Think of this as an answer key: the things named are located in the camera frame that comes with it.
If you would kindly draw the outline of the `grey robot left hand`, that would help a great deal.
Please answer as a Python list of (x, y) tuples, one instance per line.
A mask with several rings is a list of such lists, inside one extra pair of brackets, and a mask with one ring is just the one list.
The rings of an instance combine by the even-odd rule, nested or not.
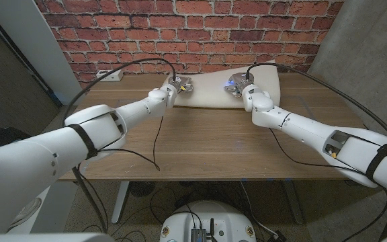
[(168, 83), (177, 89), (178, 93), (191, 92), (194, 90), (191, 77), (170, 76)]

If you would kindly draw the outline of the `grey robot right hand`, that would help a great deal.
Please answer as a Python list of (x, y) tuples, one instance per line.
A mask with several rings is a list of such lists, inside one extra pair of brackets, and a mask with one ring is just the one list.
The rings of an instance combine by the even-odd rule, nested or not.
[(235, 97), (241, 97), (243, 89), (251, 84), (254, 84), (254, 76), (251, 73), (249, 75), (246, 73), (235, 73), (228, 79), (224, 90)]

